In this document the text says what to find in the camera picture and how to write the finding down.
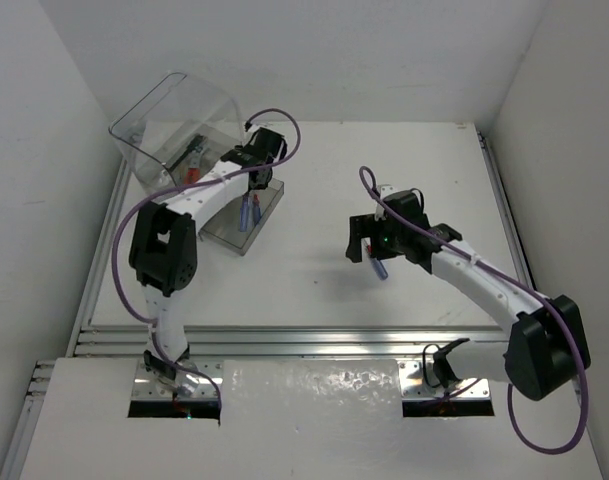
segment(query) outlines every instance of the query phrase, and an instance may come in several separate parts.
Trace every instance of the clear plastic container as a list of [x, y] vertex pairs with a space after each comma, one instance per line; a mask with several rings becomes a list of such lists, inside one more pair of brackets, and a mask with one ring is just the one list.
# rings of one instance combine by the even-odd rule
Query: clear plastic container
[[235, 100], [181, 72], [168, 74], [109, 133], [147, 193], [195, 183], [244, 135]]

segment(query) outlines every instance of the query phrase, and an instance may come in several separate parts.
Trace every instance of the purple cable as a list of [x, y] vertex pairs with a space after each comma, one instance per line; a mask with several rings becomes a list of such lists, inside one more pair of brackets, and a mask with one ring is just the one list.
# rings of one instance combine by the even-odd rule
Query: purple cable
[[[360, 175], [360, 180], [362, 181], [362, 185], [364, 185], [364, 188], [368, 192], [369, 196], [373, 200], [375, 200], [384, 209], [384, 211], [386, 211], [386, 213], [388, 215], [390, 215], [391, 217], [396, 219], [398, 222], [400, 222], [405, 227], [410, 228], [414, 232], [419, 233], [420, 235], [424, 235], [425, 237], [428, 237], [428, 238], [434, 240], [442, 247], [448, 248], [449, 250], [457, 253], [458, 255], [460, 255], [467, 261], [471, 261], [471, 256], [468, 253], [466, 253], [464, 250], [457, 248], [454, 245], [451, 245], [450, 243], [442, 240], [441, 238], [433, 235], [430, 232], [427, 232], [426, 230], [418, 227], [417, 225], [413, 225], [411, 222], [409, 222], [404, 217], [402, 217], [397, 212], [395, 212], [393, 209], [391, 209], [391, 207], [386, 205], [386, 203], [384, 203], [384, 201], [379, 197], [379, 195], [377, 194], [377, 191], [375, 190], [376, 186], [377, 186], [377, 183], [375, 180], [375, 174], [373, 173], [373, 171], [370, 168], [368, 168], [366, 166], [360, 167], [359, 175]], [[366, 175], [368, 175], [370, 177], [372, 185], [368, 184]], [[553, 319], [559, 326], [560, 330], [562, 331], [562, 334], [564, 335], [565, 340], [568, 342], [568, 346], [571, 351], [571, 356], [573, 357], [573, 361], [575, 362], [575, 368], [577, 370], [577, 376], [579, 379], [579, 389], [580, 389], [580, 417], [577, 422], [577, 428], [575, 429], [575, 433], [573, 434], [573, 437], [568, 441], [568, 443], [562, 445], [561, 447], [557, 447], [557, 448], [545, 448], [545, 447], [541, 447], [539, 445], [535, 445], [533, 442], [528, 440], [524, 436], [522, 431], [520, 430], [520, 428], [517, 424], [517, 419], [515, 418], [515, 410], [513, 408], [513, 385], [512, 384], [509, 384], [509, 386], [508, 386], [506, 398], [507, 398], [507, 402], [508, 402], [508, 415], [511, 420], [511, 425], [513, 426], [513, 429], [515, 430], [515, 433], [517, 434], [519, 439], [527, 447], [535, 450], [536, 452], [544, 453], [547, 455], [560, 455], [562, 453], [571, 451], [579, 444], [580, 440], [582, 439], [582, 436], [584, 435], [584, 430], [586, 430], [586, 423], [588, 421], [588, 401], [589, 401], [588, 400], [588, 381], [586, 379], [586, 371], [584, 370], [584, 362], [582, 361], [582, 356], [580, 354], [579, 349], [577, 348], [577, 344], [575, 343], [575, 340], [573, 339], [573, 334], [568, 329], [568, 327], [564, 323], [564, 320], [562, 319], [560, 314], [557, 312], [557, 310], [555, 310], [553, 305], [551, 305], [551, 303], [548, 300], [546, 300], [544, 297], [542, 297], [539, 293], [537, 293], [535, 290], [530, 288], [528, 285], [524, 285], [523, 283], [509, 277], [504, 272], [501, 272], [501, 271], [491, 267], [490, 265], [488, 265], [487, 263], [485, 263], [483, 261], [478, 261], [475, 265], [477, 267], [481, 268], [482, 270], [484, 270], [485, 272], [487, 272], [497, 278], [500, 278], [500, 279], [504, 280], [505, 282], [509, 283], [510, 285], [513, 285], [514, 287], [519, 288], [520, 290], [528, 293], [530, 296], [532, 296], [534, 299], [536, 299], [538, 302], [540, 302], [542, 304], [542, 306], [547, 310], [547, 312], [553, 317]]]
[[[218, 178], [216, 180], [201, 181], [201, 182], [197, 182], [197, 183], [193, 183], [193, 184], [189, 184], [189, 185], [178, 185], [178, 186], [169, 187], [164, 190], [160, 190], [158, 192], [152, 193], [152, 194], [148, 195], [146, 198], [144, 198], [143, 200], [141, 200], [140, 202], [138, 202], [133, 208], [131, 208], [126, 213], [126, 215], [124, 215], [124, 218], [122, 219], [120, 224], [117, 226], [117, 230], [115, 231], [115, 236], [113, 237], [113, 245], [111, 247], [111, 273], [113, 274], [113, 282], [115, 283], [115, 290], [117, 291], [117, 296], [120, 298], [120, 301], [122, 302], [122, 305], [124, 305], [124, 308], [126, 308], [128, 313], [130, 313], [133, 317], [135, 317], [140, 322], [143, 322], [147, 325], [151, 325], [151, 326], [155, 327], [155, 325], [157, 324], [157, 319], [145, 317], [144, 315], [140, 314], [137, 310], [135, 310], [135, 308], [133, 308], [131, 303], [128, 301], [128, 298], [126, 298], [126, 293], [124, 292], [124, 287], [122, 286], [122, 281], [120, 280], [120, 275], [119, 275], [119, 271], [117, 268], [117, 255], [118, 255], [118, 249], [120, 246], [120, 240], [122, 238], [122, 235], [124, 234], [126, 225], [137, 214], [137, 212], [139, 212], [140, 209], [144, 205], [146, 205], [148, 202], [150, 202], [151, 200], [155, 200], [156, 198], [163, 197], [163, 196], [171, 194], [171, 193], [177, 194], [180, 192], [184, 192], [186, 190], [191, 190], [193, 188], [210, 187], [213, 185], [217, 185], [218, 183], [220, 183], [224, 180], [228, 180], [230, 178], [236, 177], [238, 175], [242, 175], [244, 173], [259, 172], [261, 170], [266, 170], [268, 168], [279, 167], [280, 165], [283, 165], [284, 163], [289, 161], [291, 158], [293, 158], [293, 156], [299, 150], [300, 144], [302, 142], [302, 132], [300, 130], [299, 124], [297, 123], [295, 118], [290, 113], [288, 113], [284, 110], [281, 110], [279, 108], [266, 108], [264, 110], [260, 110], [259, 112], [252, 115], [247, 120], [247, 122], [252, 122], [257, 117], [259, 117], [260, 115], [264, 115], [265, 113], [279, 113], [280, 115], [284, 115], [293, 124], [293, 127], [295, 128], [295, 134], [296, 134], [295, 146], [293, 147], [293, 150], [291, 150], [290, 153], [288, 153], [286, 156], [284, 156], [283, 159], [279, 160], [278, 162], [274, 162], [272, 164], [257, 165], [255, 167], [248, 167], [248, 168], [243, 168], [241, 170], [236, 170], [227, 175], [224, 175], [221, 179]], [[152, 337], [153, 342], [156, 342], [157, 337], [155, 335], [155, 331], [153, 331], [153, 334], [151, 335], [151, 337]], [[215, 387], [215, 391], [217, 392], [218, 406], [221, 410], [222, 401], [220, 398], [220, 390], [217, 387], [217, 385], [215, 384], [215, 382], [213, 382], [213, 379], [211, 379], [208, 375], [200, 372], [197, 369], [191, 369], [191, 368], [187, 368], [182, 365], [176, 364], [166, 355], [166, 353], [163, 350], [161, 350], [161, 348], [158, 348], [158, 347], [160, 347], [160, 345], [155, 345], [155, 348], [157, 349], [160, 356], [165, 357], [165, 358], [162, 358], [162, 360], [164, 360], [166, 363], [168, 363], [172, 367], [175, 367], [178, 370], [181, 370], [181, 371], [184, 371], [187, 373], [191, 373], [191, 374], [206, 378], [209, 382], [211, 382], [211, 385], [213, 385]]]

